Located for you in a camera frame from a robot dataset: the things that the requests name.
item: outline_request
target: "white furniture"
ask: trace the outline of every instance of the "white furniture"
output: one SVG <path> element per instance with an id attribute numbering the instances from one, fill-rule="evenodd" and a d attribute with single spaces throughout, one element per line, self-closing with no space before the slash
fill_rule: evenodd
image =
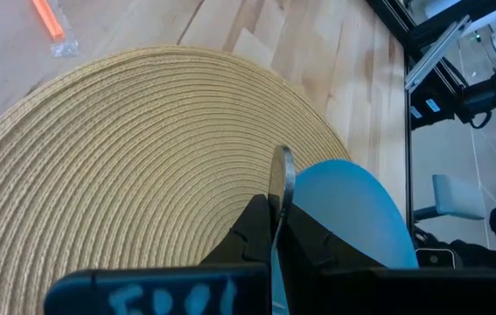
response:
<path id="1" fill-rule="evenodd" d="M 448 175 L 432 175 L 435 206 L 415 210 L 415 221 L 451 215 L 464 219 L 483 220 L 486 217 L 483 193 L 478 185 Z"/>

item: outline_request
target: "round woven mat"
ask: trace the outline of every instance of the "round woven mat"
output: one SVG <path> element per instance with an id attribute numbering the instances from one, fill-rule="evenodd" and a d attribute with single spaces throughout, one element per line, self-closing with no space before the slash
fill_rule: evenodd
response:
<path id="1" fill-rule="evenodd" d="M 198 263 L 277 144 L 297 171 L 349 158 L 287 81 L 221 52 L 124 52 L 39 88 L 0 118 L 0 313 L 42 312 L 71 271 Z"/>

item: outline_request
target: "wooden floor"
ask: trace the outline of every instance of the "wooden floor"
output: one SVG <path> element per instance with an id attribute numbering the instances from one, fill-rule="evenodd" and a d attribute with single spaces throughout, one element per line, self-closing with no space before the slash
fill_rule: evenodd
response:
<path id="1" fill-rule="evenodd" d="M 0 0 L 0 115 L 40 84 L 111 52 L 160 44 L 223 50 L 304 91 L 404 214 L 403 53 L 364 0 L 59 3 L 79 40 L 79 57 L 51 55 L 31 0 Z"/>

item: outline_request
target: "light blue plastic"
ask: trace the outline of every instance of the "light blue plastic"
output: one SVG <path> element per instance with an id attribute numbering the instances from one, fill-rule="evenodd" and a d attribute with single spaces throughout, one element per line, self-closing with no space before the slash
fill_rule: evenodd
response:
<path id="1" fill-rule="evenodd" d="M 393 269 L 418 268 L 409 231 L 383 186 L 363 168 L 328 160 L 297 175 L 294 203 L 343 241 Z M 288 311 L 273 253 L 273 312 Z"/>

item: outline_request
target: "orange object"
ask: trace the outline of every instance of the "orange object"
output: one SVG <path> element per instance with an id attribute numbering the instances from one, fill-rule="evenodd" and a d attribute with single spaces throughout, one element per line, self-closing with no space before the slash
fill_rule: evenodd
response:
<path id="1" fill-rule="evenodd" d="M 41 19 L 44 21 L 47 30 L 52 35 L 53 40 L 58 41 L 65 38 L 65 31 L 63 27 L 57 21 L 55 14 L 53 14 L 52 8 L 47 3 L 47 0 L 32 0 Z"/>

